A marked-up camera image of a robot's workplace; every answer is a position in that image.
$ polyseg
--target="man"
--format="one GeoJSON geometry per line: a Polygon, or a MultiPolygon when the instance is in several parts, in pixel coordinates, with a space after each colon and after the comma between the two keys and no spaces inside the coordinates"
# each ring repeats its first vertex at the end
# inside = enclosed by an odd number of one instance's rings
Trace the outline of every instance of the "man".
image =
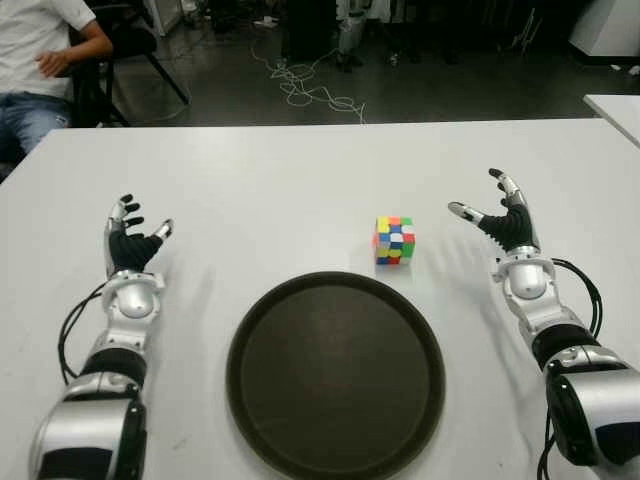
{"type": "Polygon", "coordinates": [[[0,181],[21,147],[70,125],[65,101],[77,62],[108,57],[113,45],[83,0],[0,0],[0,181]],[[69,25],[83,42],[69,44],[69,25]]]}

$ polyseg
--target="black chair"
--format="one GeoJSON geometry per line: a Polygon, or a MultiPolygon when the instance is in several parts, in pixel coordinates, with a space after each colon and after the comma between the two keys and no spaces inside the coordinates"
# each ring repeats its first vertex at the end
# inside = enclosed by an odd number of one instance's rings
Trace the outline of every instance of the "black chair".
{"type": "Polygon", "coordinates": [[[107,66],[106,96],[111,101],[113,96],[113,80],[115,63],[119,59],[145,56],[149,63],[176,92],[185,105],[189,98],[160,65],[153,55],[158,49],[155,36],[144,27],[137,26],[142,19],[149,28],[153,28],[153,18],[149,14],[143,0],[93,0],[87,2],[96,14],[98,23],[113,43],[113,57],[107,66]]]}
{"type": "MultiPolygon", "coordinates": [[[[82,38],[72,28],[69,29],[71,45],[77,45],[82,38]]],[[[100,86],[100,62],[96,59],[72,65],[62,74],[70,77],[73,87],[71,104],[71,125],[76,128],[94,128],[99,123],[117,121],[124,127],[129,122],[107,97],[100,86]]]]}

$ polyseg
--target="hand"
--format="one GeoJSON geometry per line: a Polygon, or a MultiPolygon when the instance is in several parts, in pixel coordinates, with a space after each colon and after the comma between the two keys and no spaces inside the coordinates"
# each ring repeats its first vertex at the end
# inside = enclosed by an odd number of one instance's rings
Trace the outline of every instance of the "hand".
{"type": "Polygon", "coordinates": [[[127,235],[127,228],[140,225],[143,217],[125,220],[131,212],[140,208],[139,203],[131,203],[133,195],[125,195],[111,209],[104,231],[104,253],[107,264],[107,278],[120,270],[142,272],[163,242],[173,233],[173,220],[165,220],[150,236],[142,233],[127,235]]]}
{"type": "Polygon", "coordinates": [[[540,250],[529,207],[520,187],[507,174],[491,168],[489,175],[498,179],[498,188],[505,193],[500,200],[507,214],[502,217],[486,215],[460,202],[451,202],[449,210],[457,216],[477,225],[490,235],[508,253],[518,247],[534,247],[540,250]]]}
{"type": "Polygon", "coordinates": [[[38,69],[45,77],[57,77],[69,68],[67,54],[62,52],[44,52],[36,57],[38,69]]]}

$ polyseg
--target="white tabletop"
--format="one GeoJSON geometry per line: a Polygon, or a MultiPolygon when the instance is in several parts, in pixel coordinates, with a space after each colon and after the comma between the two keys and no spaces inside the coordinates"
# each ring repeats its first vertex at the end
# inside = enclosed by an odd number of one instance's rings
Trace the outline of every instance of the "white tabletop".
{"type": "Polygon", "coordinates": [[[585,95],[584,101],[640,147],[640,95],[585,95]]]}
{"type": "MultiPolygon", "coordinates": [[[[411,300],[444,355],[444,415],[398,477],[534,478],[545,401],[538,368],[490,281],[495,247],[451,200],[500,212],[486,171],[524,189],[546,254],[587,272],[604,298],[601,339],[640,367],[640,151],[601,119],[277,128],[70,130],[50,134],[0,187],[0,478],[26,478],[33,433],[59,398],[60,324],[103,281],[102,228],[133,192],[151,229],[176,221],[149,264],[166,275],[145,385],[146,479],[276,479],[238,433],[224,372],[235,329],[293,276],[345,270],[411,300]],[[378,215],[414,218],[409,269],[376,269],[378,215]]],[[[578,280],[565,303],[590,318],[578,280]]],[[[98,304],[70,339],[79,367],[105,324],[98,304]]],[[[551,455],[554,478],[592,478],[551,455]]]]}

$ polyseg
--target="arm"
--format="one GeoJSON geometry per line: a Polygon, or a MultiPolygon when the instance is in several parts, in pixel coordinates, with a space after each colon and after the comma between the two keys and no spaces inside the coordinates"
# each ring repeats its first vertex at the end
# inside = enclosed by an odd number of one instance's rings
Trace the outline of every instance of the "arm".
{"type": "Polygon", "coordinates": [[[43,52],[36,57],[40,72],[45,77],[56,77],[70,65],[90,58],[107,58],[113,53],[113,44],[95,20],[89,22],[80,35],[84,42],[59,52],[43,52]]]}
{"type": "Polygon", "coordinates": [[[147,434],[141,392],[164,287],[160,275],[144,273],[144,268],[171,235],[173,222],[165,221],[148,237],[127,233],[143,220],[126,218],[140,207],[132,200],[127,195],[116,203],[105,229],[102,306],[107,328],[79,375],[61,362],[65,383],[67,374],[73,380],[36,434],[30,456],[33,480],[142,477],[147,434]]]}
{"type": "Polygon", "coordinates": [[[505,250],[493,279],[502,284],[520,333],[543,372],[560,453],[601,479],[640,478],[640,373],[602,347],[560,302],[553,262],[541,254],[529,208],[516,183],[489,173],[505,193],[507,214],[493,217],[459,202],[449,210],[505,250]]]}

